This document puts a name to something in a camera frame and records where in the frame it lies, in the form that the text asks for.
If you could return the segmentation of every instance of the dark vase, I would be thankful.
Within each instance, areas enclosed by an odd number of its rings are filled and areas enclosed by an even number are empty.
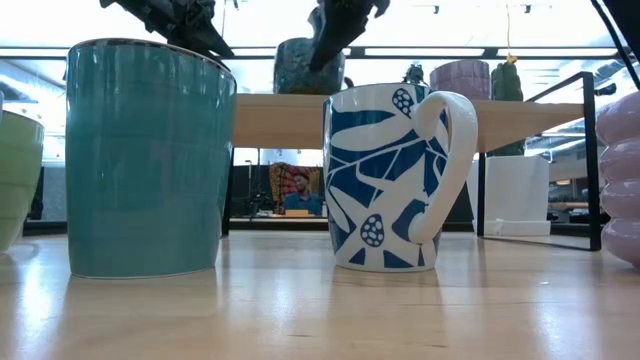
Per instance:
[[[319,72],[310,72],[313,39],[294,38],[278,45],[273,75],[276,94],[332,95],[344,79],[345,55],[338,54]]]

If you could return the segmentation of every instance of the man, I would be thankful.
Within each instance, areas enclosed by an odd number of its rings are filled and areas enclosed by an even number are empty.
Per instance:
[[[285,210],[308,210],[310,214],[322,216],[322,201],[316,194],[311,194],[307,185],[309,176],[304,173],[297,173],[293,177],[296,185],[296,192],[284,198],[283,207]]]

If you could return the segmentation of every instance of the pink ribbed vase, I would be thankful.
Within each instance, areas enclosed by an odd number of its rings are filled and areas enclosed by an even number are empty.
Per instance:
[[[460,60],[437,67],[429,75],[434,90],[452,91],[472,100],[491,99],[489,64],[480,60]]]
[[[600,196],[611,222],[602,239],[615,256],[640,268],[640,92],[606,106],[596,130],[608,146],[600,157],[607,180]]]

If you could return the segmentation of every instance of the blue and white mug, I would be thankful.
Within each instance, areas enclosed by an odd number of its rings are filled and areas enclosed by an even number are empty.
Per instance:
[[[475,109],[459,94],[399,83],[329,97],[324,181],[337,265],[432,269],[477,137]]]

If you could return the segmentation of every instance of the teal ceramic cup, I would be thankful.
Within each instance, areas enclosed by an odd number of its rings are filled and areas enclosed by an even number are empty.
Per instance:
[[[20,233],[36,192],[44,127],[26,116],[0,111],[0,253]]]
[[[235,103],[233,76],[184,49],[103,39],[69,51],[74,275],[151,277],[214,266]]]

